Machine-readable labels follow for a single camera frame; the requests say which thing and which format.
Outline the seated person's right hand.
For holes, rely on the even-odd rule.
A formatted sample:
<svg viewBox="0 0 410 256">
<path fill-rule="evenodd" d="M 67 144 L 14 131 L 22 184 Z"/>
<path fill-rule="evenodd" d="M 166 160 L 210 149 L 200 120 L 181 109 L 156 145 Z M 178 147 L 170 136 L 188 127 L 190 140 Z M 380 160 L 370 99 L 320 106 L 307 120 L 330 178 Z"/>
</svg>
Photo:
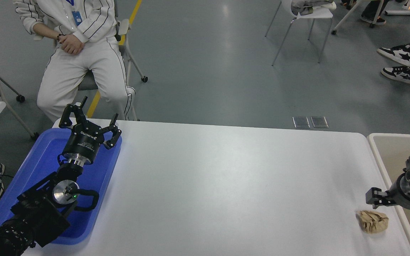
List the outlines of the seated person's right hand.
<svg viewBox="0 0 410 256">
<path fill-rule="evenodd" d="M 71 55 L 78 55 L 84 48 L 85 43 L 81 42 L 73 34 L 59 35 L 58 36 L 61 49 Z"/>
</svg>

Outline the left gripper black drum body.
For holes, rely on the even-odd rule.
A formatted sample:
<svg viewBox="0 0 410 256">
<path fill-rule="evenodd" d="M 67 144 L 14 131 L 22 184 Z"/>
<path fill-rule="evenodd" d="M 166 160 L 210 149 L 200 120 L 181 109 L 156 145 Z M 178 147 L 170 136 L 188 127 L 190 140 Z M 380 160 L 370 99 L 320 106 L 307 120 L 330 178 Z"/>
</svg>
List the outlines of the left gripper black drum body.
<svg viewBox="0 0 410 256">
<path fill-rule="evenodd" d="M 61 155 L 69 158 L 78 154 L 86 158 L 86 162 L 94 162 L 98 149 L 104 142 L 100 130 L 99 125 L 90 121 L 75 124 Z"/>
</svg>

